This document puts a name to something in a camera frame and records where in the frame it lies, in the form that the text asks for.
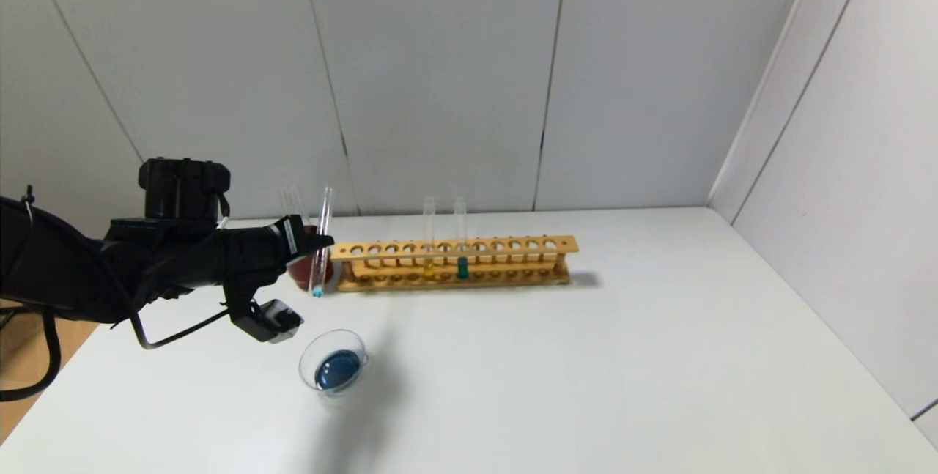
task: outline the wooden test tube rack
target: wooden test tube rack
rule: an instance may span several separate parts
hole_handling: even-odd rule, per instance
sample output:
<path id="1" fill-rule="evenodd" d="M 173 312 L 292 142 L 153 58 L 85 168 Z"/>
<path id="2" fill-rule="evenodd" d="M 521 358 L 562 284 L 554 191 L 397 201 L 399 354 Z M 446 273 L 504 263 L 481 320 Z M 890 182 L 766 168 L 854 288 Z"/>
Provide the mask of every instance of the wooden test tube rack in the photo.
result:
<path id="1" fill-rule="evenodd" d="M 466 240 L 338 243 L 332 260 L 342 263 L 339 291 L 389 291 L 569 284 L 566 255 L 577 253 L 573 236 L 475 237 Z M 457 278 L 459 257 L 469 278 Z M 425 276 L 432 259 L 432 277 Z"/>

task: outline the blue liquid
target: blue liquid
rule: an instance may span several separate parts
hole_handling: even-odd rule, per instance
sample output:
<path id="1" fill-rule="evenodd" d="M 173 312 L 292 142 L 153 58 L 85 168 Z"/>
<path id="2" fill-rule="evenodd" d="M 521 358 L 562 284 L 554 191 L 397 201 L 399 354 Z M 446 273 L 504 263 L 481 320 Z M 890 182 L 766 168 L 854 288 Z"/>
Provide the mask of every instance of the blue liquid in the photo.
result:
<path id="1" fill-rule="evenodd" d="M 324 358 L 316 368 L 316 386 L 321 390 L 338 390 L 348 384 L 361 370 L 361 361 L 354 351 L 341 349 Z"/>
<path id="2" fill-rule="evenodd" d="M 460 256 L 456 260 L 457 269 L 456 269 L 456 278 L 459 280 L 467 280 L 469 278 L 469 260 L 465 256 Z"/>

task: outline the white wall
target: white wall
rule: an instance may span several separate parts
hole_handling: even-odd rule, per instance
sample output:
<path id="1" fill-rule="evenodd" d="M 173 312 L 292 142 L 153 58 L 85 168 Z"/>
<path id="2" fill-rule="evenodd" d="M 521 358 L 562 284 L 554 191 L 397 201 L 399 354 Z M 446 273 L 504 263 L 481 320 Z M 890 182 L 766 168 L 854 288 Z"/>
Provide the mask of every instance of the white wall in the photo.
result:
<path id="1" fill-rule="evenodd" d="M 931 441 L 931 444 L 938 448 L 938 408 L 931 408 L 922 417 L 915 421 L 915 426 L 922 431 L 922 434 Z"/>
<path id="2" fill-rule="evenodd" d="M 287 178 L 355 212 L 309 0 L 58 2 L 144 159 L 223 163 L 237 217 L 281 214 Z"/>
<path id="3" fill-rule="evenodd" d="M 226 164 L 237 217 L 288 178 L 339 213 L 701 204 L 791 3 L 564 0 L 555 44 L 561 0 L 57 1 L 140 155 Z"/>
<path id="4" fill-rule="evenodd" d="M 100 237 L 143 211 L 138 167 L 53 0 L 0 0 L 0 193 Z"/>
<path id="5" fill-rule="evenodd" d="M 314 0 L 358 203 L 530 210 L 558 0 Z"/>
<path id="6" fill-rule="evenodd" d="M 908 414 L 938 396 L 938 0 L 851 0 L 736 229 Z"/>
<path id="7" fill-rule="evenodd" d="M 793 0 L 564 0 L 539 210 L 705 204 Z"/>
<path id="8" fill-rule="evenodd" d="M 736 135 L 709 206 L 733 223 L 781 136 L 847 0 L 797 0 Z"/>

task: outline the cable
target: cable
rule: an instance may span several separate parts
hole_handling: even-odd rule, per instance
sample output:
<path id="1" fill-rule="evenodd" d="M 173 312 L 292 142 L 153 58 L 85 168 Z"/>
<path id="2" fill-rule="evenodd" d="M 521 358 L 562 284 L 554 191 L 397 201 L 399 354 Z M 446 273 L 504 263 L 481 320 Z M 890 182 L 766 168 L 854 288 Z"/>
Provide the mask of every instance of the cable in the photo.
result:
<path id="1" fill-rule="evenodd" d="M 134 311 L 130 314 L 130 324 L 133 326 L 133 332 L 137 335 L 137 342 L 140 343 L 141 347 L 144 349 L 155 349 L 158 347 L 164 347 L 164 345 L 170 344 L 171 341 L 177 341 L 185 337 L 185 335 L 195 333 L 195 331 L 201 330 L 201 328 L 208 326 L 215 320 L 224 318 L 227 315 L 228 309 L 224 309 L 220 313 L 214 314 L 209 316 L 207 319 L 202 320 L 195 326 L 187 328 L 187 330 L 179 331 L 179 333 L 166 337 L 164 340 L 155 341 L 155 343 L 151 343 L 151 341 L 147 340 L 147 334 L 144 333 L 144 325 L 140 322 L 140 314 L 137 314 L 137 311 Z"/>
<path id="2" fill-rule="evenodd" d="M 917 420 L 917 418 L 924 416 L 925 412 L 928 412 L 929 410 L 931 410 L 931 408 L 934 408 L 934 407 L 938 407 L 938 399 L 931 401 L 931 403 L 928 403 L 927 407 L 924 407 L 922 408 L 922 410 L 918 410 L 917 412 L 915 412 L 915 415 L 911 417 L 912 421 L 915 421 Z"/>
<path id="3" fill-rule="evenodd" d="M 45 390 L 56 379 L 58 370 L 62 366 L 62 348 L 59 345 L 58 333 L 56 332 L 56 314 L 53 313 L 51 308 L 43 310 L 43 331 L 46 334 L 46 345 L 49 347 L 49 368 L 46 369 L 46 374 L 32 386 L 0 391 L 0 403 L 20 401 L 36 395 Z"/>
<path id="4" fill-rule="evenodd" d="M 7 324 L 10 323 L 10 320 L 13 320 L 13 317 L 20 313 L 26 313 L 29 311 L 29 308 L 19 306 L 19 307 L 0 307 L 0 314 L 6 314 L 7 316 L 3 317 L 3 320 L 0 320 L 0 330 L 3 330 Z"/>

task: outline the glass test tube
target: glass test tube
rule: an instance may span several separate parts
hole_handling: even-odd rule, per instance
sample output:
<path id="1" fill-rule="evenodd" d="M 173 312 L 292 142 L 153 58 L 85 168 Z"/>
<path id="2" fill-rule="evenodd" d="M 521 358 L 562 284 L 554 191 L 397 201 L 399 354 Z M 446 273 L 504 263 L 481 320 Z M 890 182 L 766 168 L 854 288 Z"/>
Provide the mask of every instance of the glass test tube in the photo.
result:
<path id="1" fill-rule="evenodd" d="M 456 250 L 459 251 L 459 258 L 456 260 L 456 277 L 459 280 L 466 280 L 469 278 L 469 259 L 466 257 L 469 243 L 466 240 L 465 197 L 456 197 L 456 201 L 453 203 L 453 215 L 456 218 Z"/>
<path id="2" fill-rule="evenodd" d="M 303 226 L 310 226 L 309 214 L 303 204 L 303 197 L 292 181 L 284 181 L 278 186 L 278 192 L 281 196 L 281 210 L 285 215 L 299 214 L 303 220 Z"/>
<path id="3" fill-rule="evenodd" d="M 423 200 L 423 250 L 430 254 L 436 250 L 435 238 L 433 238 L 433 217 L 436 215 L 436 200 L 432 197 L 426 197 Z M 423 277 L 427 280 L 433 278 L 433 258 L 424 258 Z"/>
<path id="4" fill-rule="evenodd" d="M 329 221 L 332 220 L 332 187 L 326 185 L 322 193 L 322 209 L 319 211 L 319 226 L 316 234 L 325 236 L 329 234 Z M 322 296 L 322 285 L 325 283 L 326 264 L 329 261 L 329 247 L 315 251 L 312 257 L 312 274 L 309 275 L 309 293 L 314 297 Z"/>

